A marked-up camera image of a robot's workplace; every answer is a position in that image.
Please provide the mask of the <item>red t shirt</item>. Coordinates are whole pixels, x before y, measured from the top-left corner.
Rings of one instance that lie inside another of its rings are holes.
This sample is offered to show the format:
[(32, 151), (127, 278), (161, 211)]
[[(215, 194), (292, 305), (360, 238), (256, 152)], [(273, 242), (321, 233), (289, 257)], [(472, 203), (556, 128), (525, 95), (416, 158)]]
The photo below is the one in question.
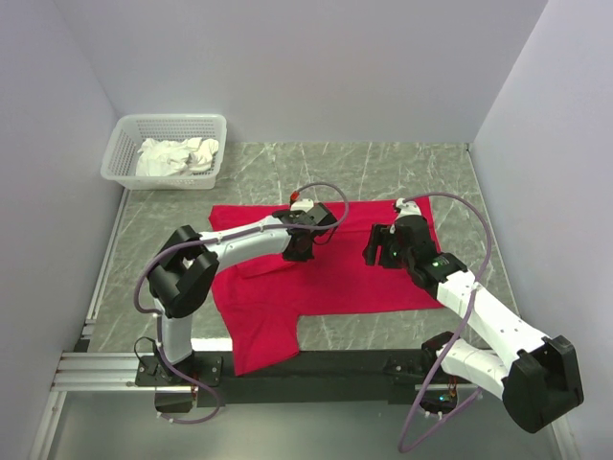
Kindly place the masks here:
[(216, 275), (214, 302), (233, 341), (235, 372), (245, 375), (295, 357), (302, 316), (422, 311), (440, 303), (399, 269), (364, 263), (375, 223), (396, 218), (393, 201), (332, 202), (349, 216), (314, 258), (291, 263), (281, 255), (234, 265)]

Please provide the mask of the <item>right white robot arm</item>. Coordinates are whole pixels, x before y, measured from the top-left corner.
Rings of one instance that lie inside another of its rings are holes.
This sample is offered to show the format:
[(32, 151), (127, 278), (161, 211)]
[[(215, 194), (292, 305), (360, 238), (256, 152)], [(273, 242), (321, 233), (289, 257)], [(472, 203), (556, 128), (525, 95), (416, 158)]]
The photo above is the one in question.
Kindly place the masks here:
[(433, 382), (467, 380), (502, 401), (513, 421), (536, 433), (584, 402), (574, 345), (524, 322), (477, 282), (467, 266), (438, 250), (425, 217), (404, 215), (373, 225), (363, 251), (367, 265), (405, 270), (413, 283), (467, 321), (488, 348), (451, 332), (422, 346), (420, 370)]

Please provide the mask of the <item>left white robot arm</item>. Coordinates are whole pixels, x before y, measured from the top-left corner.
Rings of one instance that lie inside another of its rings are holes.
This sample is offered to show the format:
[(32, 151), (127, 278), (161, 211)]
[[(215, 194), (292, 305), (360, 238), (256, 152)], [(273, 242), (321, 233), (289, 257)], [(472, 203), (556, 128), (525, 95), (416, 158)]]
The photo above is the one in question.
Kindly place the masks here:
[(194, 362), (193, 314), (203, 305), (217, 274), (264, 256), (311, 260), (314, 240), (346, 217), (337, 218), (325, 204), (307, 199), (228, 230), (198, 233), (190, 225), (175, 230), (145, 268), (134, 293), (140, 312), (145, 311), (140, 306), (144, 283), (154, 299), (148, 312), (157, 321), (154, 353), (159, 376), (171, 385), (189, 378)]

